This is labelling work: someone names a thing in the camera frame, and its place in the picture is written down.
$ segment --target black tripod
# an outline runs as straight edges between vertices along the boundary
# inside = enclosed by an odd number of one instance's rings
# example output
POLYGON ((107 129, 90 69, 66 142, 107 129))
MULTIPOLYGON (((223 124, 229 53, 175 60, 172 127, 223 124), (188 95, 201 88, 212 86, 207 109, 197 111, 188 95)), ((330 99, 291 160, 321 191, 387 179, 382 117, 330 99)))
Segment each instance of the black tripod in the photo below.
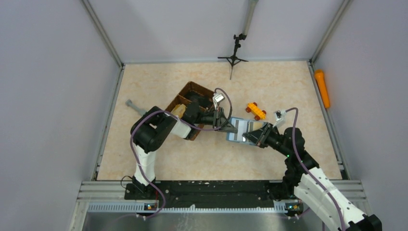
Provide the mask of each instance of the black tripod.
POLYGON ((248 60, 240 59, 237 57, 237 50, 238 48, 241 47, 240 40, 245 40, 246 35, 243 35, 243 34, 240 34, 239 36, 234 35, 234 39, 235 39, 234 54, 230 57, 218 57, 218 59, 226 59, 229 62, 229 64, 231 64, 231 73, 229 75, 230 80, 232 78, 232 70, 234 69, 234 66, 240 63, 241 61, 243 62, 248 61, 248 60))

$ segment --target gray tool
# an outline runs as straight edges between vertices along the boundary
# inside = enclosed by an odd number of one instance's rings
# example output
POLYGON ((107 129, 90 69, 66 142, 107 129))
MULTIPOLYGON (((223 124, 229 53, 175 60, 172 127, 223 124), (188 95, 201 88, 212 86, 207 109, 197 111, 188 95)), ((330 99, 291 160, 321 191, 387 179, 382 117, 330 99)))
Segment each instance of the gray tool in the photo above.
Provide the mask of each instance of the gray tool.
POLYGON ((132 100, 126 100, 126 106, 133 108, 135 111, 139 113, 139 115, 143 116, 147 111, 141 108, 138 108, 136 105, 132 103, 132 100))

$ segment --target toy car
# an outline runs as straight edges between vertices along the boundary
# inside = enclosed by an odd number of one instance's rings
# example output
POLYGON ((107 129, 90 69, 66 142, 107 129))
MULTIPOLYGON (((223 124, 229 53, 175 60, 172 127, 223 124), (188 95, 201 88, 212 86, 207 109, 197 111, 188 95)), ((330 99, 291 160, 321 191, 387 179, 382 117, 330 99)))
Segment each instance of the toy car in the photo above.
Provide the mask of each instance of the toy car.
POLYGON ((266 119, 267 117, 267 112, 265 110, 261 111, 261 109, 258 108, 258 104, 255 102, 248 104, 246 112, 252 112, 255 115, 255 120, 266 119))

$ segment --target marbled surface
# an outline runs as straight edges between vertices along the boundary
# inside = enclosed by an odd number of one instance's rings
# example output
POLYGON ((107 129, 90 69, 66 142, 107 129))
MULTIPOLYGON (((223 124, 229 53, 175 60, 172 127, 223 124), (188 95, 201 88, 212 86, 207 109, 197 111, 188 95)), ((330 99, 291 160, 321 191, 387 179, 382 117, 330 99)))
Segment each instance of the marbled surface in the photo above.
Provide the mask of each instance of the marbled surface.
MULTIPOLYGON (((307 151, 329 178, 341 178, 306 62, 240 63, 234 67, 232 80, 229 76, 228 63, 126 65, 98 180, 120 180, 135 172, 129 131, 140 116, 125 101, 131 99, 146 110, 154 105, 165 109, 190 80, 208 89, 223 88, 232 100, 235 117, 253 118, 245 111, 249 102, 266 110, 270 122, 274 111, 298 107, 297 127, 307 151)), ((228 102, 221 105, 228 114, 228 102)), ((294 112, 287 115, 281 132, 292 126, 293 118, 294 112)), ((157 180, 276 180, 286 170, 284 159, 272 148, 226 141, 221 132, 201 132, 195 141, 170 135, 157 151, 155 173, 157 180)))

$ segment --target orange handle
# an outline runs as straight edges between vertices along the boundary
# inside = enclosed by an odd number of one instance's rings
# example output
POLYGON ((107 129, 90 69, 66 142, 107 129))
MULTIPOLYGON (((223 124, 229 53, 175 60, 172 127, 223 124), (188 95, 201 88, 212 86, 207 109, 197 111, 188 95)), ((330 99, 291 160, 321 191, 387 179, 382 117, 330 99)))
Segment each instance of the orange handle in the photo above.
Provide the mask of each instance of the orange handle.
POLYGON ((326 84, 324 83, 324 73, 322 70, 315 71, 315 79, 316 82, 318 83, 324 108, 329 108, 330 107, 329 95, 327 94, 326 84))

